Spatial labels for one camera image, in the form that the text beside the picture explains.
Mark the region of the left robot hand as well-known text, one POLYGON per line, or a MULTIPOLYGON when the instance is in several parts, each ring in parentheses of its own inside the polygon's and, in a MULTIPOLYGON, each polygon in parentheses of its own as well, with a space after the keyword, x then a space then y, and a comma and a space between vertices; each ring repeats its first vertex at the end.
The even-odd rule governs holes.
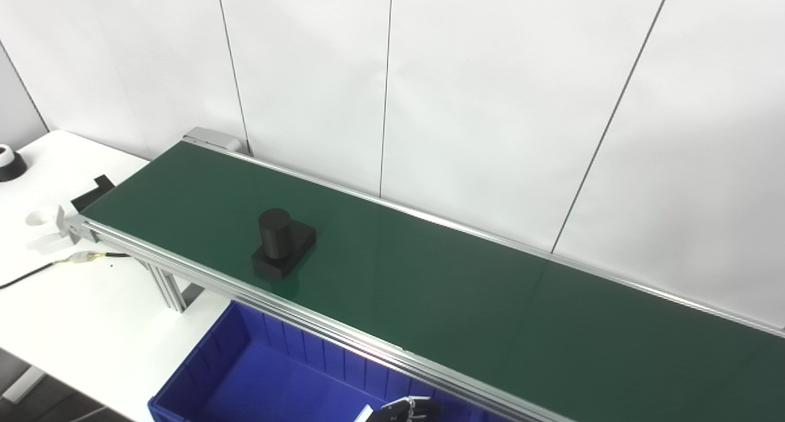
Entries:
POLYGON ((355 421, 439 421, 442 413, 441 402, 410 395, 382 405, 378 410, 365 405, 355 421))

